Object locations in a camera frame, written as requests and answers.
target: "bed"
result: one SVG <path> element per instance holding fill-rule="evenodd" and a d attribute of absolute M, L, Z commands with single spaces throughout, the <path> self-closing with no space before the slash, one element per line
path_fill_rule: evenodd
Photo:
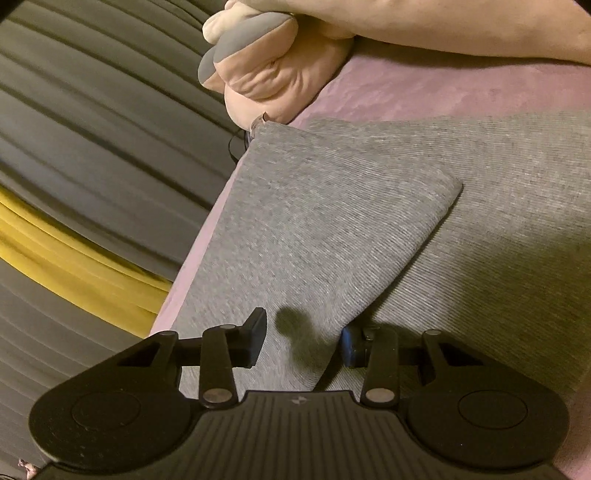
<path fill-rule="evenodd" d="M 350 60 L 292 126 L 305 128 L 315 117 L 362 122 L 585 110 L 591 108 L 589 85 L 591 67 L 586 66 L 482 59 L 359 40 Z M 175 321 L 240 167 L 206 219 L 152 332 Z M 556 458 L 577 480 L 591 478 L 590 398 L 588 375 L 570 404 L 571 431 Z"/>

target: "stuffed animal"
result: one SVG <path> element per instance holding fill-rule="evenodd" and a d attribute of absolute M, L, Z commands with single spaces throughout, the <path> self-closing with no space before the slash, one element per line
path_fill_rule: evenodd
<path fill-rule="evenodd" d="M 289 123 L 345 62 L 353 34 L 306 15 L 259 11 L 236 0 L 203 25 L 214 45 L 199 82 L 222 93 L 230 118 L 250 131 L 257 118 Z"/>
<path fill-rule="evenodd" d="M 591 64 L 589 0 L 243 1 L 262 12 L 311 15 L 386 43 Z"/>

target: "yellow stripe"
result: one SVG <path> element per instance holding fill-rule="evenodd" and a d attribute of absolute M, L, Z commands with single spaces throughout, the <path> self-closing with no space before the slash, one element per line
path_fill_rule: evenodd
<path fill-rule="evenodd" d="M 0 258 L 81 309 L 147 336 L 171 287 L 0 188 Z"/>

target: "pink bed sheet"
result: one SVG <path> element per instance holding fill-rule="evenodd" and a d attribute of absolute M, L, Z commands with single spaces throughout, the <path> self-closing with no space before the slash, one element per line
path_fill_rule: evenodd
<path fill-rule="evenodd" d="M 591 67 L 482 59 L 362 39 L 350 60 L 292 125 L 301 128 L 318 116 L 360 122 L 575 109 L 591 109 Z M 240 165 L 200 231 L 152 333 L 169 329 L 178 315 Z M 570 412 L 571 430 L 556 464 L 575 480 L 591 480 L 591 374 Z"/>

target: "fabric fold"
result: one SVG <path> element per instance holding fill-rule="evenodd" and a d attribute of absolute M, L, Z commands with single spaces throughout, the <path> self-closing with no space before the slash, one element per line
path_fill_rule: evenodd
<path fill-rule="evenodd" d="M 199 336 L 268 313 L 246 389 L 309 390 L 340 331 L 399 275 L 448 213 L 462 184 L 396 155 L 343 150 L 267 122 L 245 154 L 173 329 Z M 182 390 L 197 394 L 197 369 Z"/>

